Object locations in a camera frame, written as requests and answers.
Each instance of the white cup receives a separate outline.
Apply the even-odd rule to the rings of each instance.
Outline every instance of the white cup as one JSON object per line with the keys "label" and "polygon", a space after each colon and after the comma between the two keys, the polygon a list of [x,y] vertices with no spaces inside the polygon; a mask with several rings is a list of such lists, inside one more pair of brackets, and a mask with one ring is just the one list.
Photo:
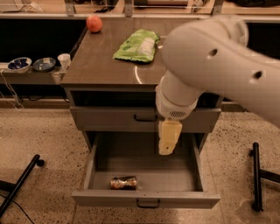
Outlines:
{"label": "white cup", "polygon": [[62,66],[62,69],[66,71],[71,64],[71,57],[69,53],[62,53],[59,55],[58,60]]}

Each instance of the drawer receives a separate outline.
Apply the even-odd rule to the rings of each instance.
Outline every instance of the drawer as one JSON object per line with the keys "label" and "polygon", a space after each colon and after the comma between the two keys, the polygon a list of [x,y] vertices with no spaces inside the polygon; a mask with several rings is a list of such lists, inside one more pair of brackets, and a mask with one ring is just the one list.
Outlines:
{"label": "drawer", "polygon": [[[163,119],[156,108],[139,107],[71,107],[78,130],[157,132]],[[184,121],[183,132],[212,132],[221,110],[196,108]]]}
{"label": "drawer", "polygon": [[[72,196],[87,207],[212,208],[217,194],[204,192],[193,134],[182,134],[169,156],[158,155],[157,133],[98,132],[83,189]],[[114,177],[135,176],[135,190],[111,190]]]}

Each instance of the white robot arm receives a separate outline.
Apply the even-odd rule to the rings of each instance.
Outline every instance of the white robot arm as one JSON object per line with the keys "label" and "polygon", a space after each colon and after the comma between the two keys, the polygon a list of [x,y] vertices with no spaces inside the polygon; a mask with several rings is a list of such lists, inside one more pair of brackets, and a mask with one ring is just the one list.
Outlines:
{"label": "white robot arm", "polygon": [[165,76],[156,88],[159,153],[171,154],[200,95],[207,91],[240,103],[280,128],[280,60],[246,47],[249,31],[237,16],[186,23],[164,42]]}

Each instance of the blue bowl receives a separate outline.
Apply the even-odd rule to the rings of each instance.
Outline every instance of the blue bowl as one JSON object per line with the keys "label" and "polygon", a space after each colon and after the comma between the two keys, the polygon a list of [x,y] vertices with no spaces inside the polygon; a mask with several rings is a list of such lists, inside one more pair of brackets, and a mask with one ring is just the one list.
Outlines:
{"label": "blue bowl", "polygon": [[38,59],[33,63],[33,69],[37,72],[48,73],[51,72],[56,64],[53,58]]}
{"label": "blue bowl", "polygon": [[18,58],[8,64],[8,69],[15,73],[24,74],[29,70],[31,64],[32,60],[29,58]]}

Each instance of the black metal leg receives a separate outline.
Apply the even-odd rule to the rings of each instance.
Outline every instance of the black metal leg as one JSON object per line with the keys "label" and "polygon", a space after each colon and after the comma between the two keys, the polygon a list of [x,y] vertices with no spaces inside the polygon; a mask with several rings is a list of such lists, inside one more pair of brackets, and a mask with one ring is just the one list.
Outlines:
{"label": "black metal leg", "polygon": [[260,168],[260,154],[259,144],[253,143],[253,150],[250,152],[250,156],[254,157],[254,194],[255,202],[253,209],[257,212],[263,211],[263,198],[262,198],[262,186],[261,179],[268,179],[276,183],[280,183],[280,175],[270,171],[265,171]]}
{"label": "black metal leg", "polygon": [[0,186],[0,189],[5,190],[5,191],[8,190],[8,192],[10,192],[8,194],[8,196],[6,197],[6,199],[4,200],[4,202],[2,203],[2,205],[0,206],[0,218],[4,214],[4,212],[6,211],[6,209],[8,208],[9,204],[12,202],[14,197],[17,195],[18,190],[20,189],[22,184],[25,182],[25,180],[28,178],[28,176],[31,173],[34,166],[35,165],[38,165],[38,166],[44,165],[44,160],[41,160],[39,158],[40,158],[40,155],[34,156],[34,158],[28,164],[28,166],[26,167],[26,169],[24,170],[23,174],[20,176],[20,178],[18,179],[16,184],[11,184],[11,183],[4,182],[4,181],[0,182],[0,185],[3,184],[2,187]]}

